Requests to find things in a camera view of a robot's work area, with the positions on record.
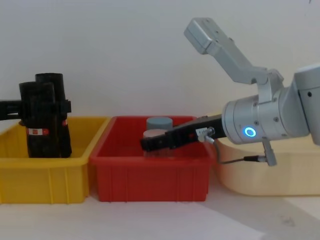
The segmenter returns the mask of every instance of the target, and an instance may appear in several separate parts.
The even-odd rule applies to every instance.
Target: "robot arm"
[[[204,130],[199,134],[198,123],[188,123],[197,137],[189,138],[185,128],[174,128],[165,134],[165,147],[172,149],[195,141],[213,143],[214,139],[226,136],[234,144],[261,142],[265,156],[247,157],[248,161],[277,164],[270,141],[312,135],[313,142],[320,145],[320,65],[298,70],[290,87],[283,86],[284,78],[275,70],[252,66],[210,18],[194,18],[184,35],[200,54],[209,54],[222,66],[230,78],[237,83],[257,84],[258,95],[228,102],[222,112],[221,120],[201,118]],[[146,151],[161,148],[148,143],[154,139],[141,140]]]

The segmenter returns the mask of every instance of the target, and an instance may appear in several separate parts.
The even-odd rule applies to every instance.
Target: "white table surface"
[[[248,197],[212,179],[199,203],[3,204],[0,240],[320,240],[320,197]]]

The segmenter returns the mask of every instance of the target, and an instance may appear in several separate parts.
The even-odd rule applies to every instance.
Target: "black object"
[[[175,126],[163,135],[146,137],[140,140],[141,147],[146,152],[159,149],[176,149],[184,145],[198,141],[197,130],[203,128],[214,128],[212,138],[225,138],[226,134],[222,126],[222,116],[203,116],[193,121]]]
[[[54,87],[55,100],[58,102],[66,101],[64,78],[61,73],[39,73],[35,75],[35,81],[37,83],[52,83]],[[67,122],[67,113],[60,112],[57,114],[56,124],[61,157],[68,158],[72,153],[72,148]]]
[[[19,85],[21,100],[0,101],[0,120],[21,119],[30,158],[68,158],[72,153],[63,75],[42,73]]]

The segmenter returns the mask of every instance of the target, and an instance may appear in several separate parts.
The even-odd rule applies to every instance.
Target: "gray lid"
[[[155,116],[146,120],[146,129],[164,129],[171,130],[173,128],[173,120],[170,117]]]

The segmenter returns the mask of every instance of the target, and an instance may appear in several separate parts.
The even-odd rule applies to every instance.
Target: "plastic bin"
[[[92,151],[101,202],[205,201],[213,148],[192,143],[171,157],[144,157],[140,139],[149,116],[114,117]],[[174,125],[194,119],[170,116]]]
[[[81,203],[89,194],[88,160],[109,118],[69,117],[70,158],[28,158],[26,129],[0,135],[0,203]]]

